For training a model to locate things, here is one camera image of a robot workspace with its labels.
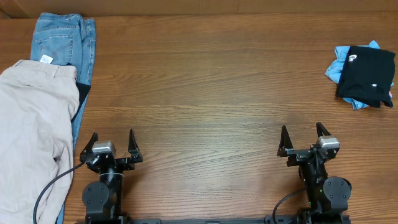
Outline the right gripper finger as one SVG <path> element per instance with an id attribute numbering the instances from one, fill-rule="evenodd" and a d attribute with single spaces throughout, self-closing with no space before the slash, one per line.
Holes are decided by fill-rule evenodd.
<path id="1" fill-rule="evenodd" d="M 277 150 L 277 155 L 279 157 L 287 157 L 290 154 L 290 152 L 293 150 L 294 147 L 292 145 L 292 141 L 290 139 L 287 127 L 283 125 L 281 129 L 281 137 L 280 137 L 279 148 Z"/>
<path id="2" fill-rule="evenodd" d="M 316 124 L 316 128 L 318 137 L 331 136 L 331 133 L 324 127 L 324 125 L 322 125 L 321 122 Z"/>

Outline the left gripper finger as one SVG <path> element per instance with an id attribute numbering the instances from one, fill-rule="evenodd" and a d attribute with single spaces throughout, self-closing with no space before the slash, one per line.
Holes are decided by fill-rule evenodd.
<path id="1" fill-rule="evenodd" d="M 130 129 L 129 132 L 129 144 L 127 150 L 131 155 L 132 163 L 143 162 L 143 156 L 139 146 L 137 145 L 134 131 L 132 129 Z"/>
<path id="2" fill-rule="evenodd" d="M 93 153 L 92 148 L 96 141 L 98 141 L 98 134 L 94 132 L 88 144 L 84 147 L 84 149 L 80 153 L 80 162 L 87 161 L 88 157 Z"/>

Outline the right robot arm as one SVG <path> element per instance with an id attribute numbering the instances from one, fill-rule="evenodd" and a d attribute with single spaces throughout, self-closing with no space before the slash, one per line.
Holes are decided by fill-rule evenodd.
<path id="1" fill-rule="evenodd" d="M 287 166 L 298 167 L 304 188 L 296 190 L 281 199 L 272 212 L 272 221 L 278 222 L 276 211 L 287 199 L 306 192 L 308 208 L 301 208 L 295 216 L 289 218 L 292 223 L 350 223 L 349 216 L 343 212 L 348 209 L 352 185 L 342 177 L 330 177 L 325 163 L 334 159 L 340 150 L 340 142 L 321 122 L 316 124 L 317 141 L 308 149 L 296 150 L 293 147 L 286 126 L 281 128 L 279 157 L 287 158 Z"/>

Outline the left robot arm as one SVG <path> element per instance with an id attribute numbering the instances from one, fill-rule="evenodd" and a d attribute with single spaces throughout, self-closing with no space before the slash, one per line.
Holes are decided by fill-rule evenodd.
<path id="1" fill-rule="evenodd" d="M 82 193 L 86 207 L 85 223 L 130 223 L 128 213 L 122 211 L 123 172 L 134 170 L 143 161 L 134 131 L 129 131 L 129 157 L 116 158 L 112 141 L 99 141 L 94 133 L 80 154 L 80 162 L 99 175 L 99 180 L 88 184 Z"/>

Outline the beige khaki shorts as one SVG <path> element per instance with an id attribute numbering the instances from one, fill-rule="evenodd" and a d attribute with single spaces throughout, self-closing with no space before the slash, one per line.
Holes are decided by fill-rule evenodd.
<path id="1" fill-rule="evenodd" d="M 74 66 L 20 60 L 1 74 L 1 223 L 55 223 L 72 182 Z"/>

